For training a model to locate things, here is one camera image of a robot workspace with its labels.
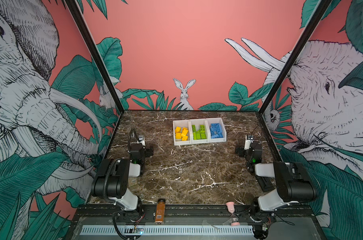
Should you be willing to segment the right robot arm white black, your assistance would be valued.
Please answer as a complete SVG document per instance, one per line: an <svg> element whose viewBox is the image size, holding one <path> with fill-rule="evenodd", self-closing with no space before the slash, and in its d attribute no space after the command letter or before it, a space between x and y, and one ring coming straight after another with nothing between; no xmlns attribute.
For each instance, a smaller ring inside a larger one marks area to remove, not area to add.
<svg viewBox="0 0 363 240"><path fill-rule="evenodd" d="M262 163L262 146L251 140L237 146L235 154L246 160L247 171L255 176L265 195L253 199L249 214L254 222L262 222L267 213L291 204L312 202L317 190L301 163Z"/></svg>

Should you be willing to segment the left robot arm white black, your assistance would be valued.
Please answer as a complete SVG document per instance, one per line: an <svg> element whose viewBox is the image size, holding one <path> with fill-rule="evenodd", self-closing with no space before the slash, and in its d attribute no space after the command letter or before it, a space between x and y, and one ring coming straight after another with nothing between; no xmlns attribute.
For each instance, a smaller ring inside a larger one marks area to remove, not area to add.
<svg viewBox="0 0 363 240"><path fill-rule="evenodd" d="M131 148L129 159L103 159L91 184L91 195L119 207L132 222L138 222L145 213L140 197L128 188L129 178L141 176L146 158L153 155L153 146L138 143Z"/></svg>

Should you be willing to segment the white three-compartment bin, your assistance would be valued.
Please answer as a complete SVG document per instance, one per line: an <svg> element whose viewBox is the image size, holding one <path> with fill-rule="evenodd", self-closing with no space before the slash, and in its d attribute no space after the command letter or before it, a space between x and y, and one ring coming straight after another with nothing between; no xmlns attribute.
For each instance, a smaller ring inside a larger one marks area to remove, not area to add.
<svg viewBox="0 0 363 240"><path fill-rule="evenodd" d="M222 118L173 121L174 145L195 145L226 142Z"/></svg>

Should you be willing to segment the blue lego brick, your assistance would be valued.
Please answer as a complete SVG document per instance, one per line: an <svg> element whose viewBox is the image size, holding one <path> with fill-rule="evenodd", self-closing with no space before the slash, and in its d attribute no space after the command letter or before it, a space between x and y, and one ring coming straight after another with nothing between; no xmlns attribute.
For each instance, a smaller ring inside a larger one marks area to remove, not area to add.
<svg viewBox="0 0 363 240"><path fill-rule="evenodd" d="M221 125L219 123L214 123L210 125L213 128L221 128Z"/></svg>
<svg viewBox="0 0 363 240"><path fill-rule="evenodd" d="M218 138L223 138L222 130L217 131Z"/></svg>
<svg viewBox="0 0 363 240"><path fill-rule="evenodd" d="M212 139L216 139L219 138L219 134L216 131L216 128L210 128L210 135Z"/></svg>

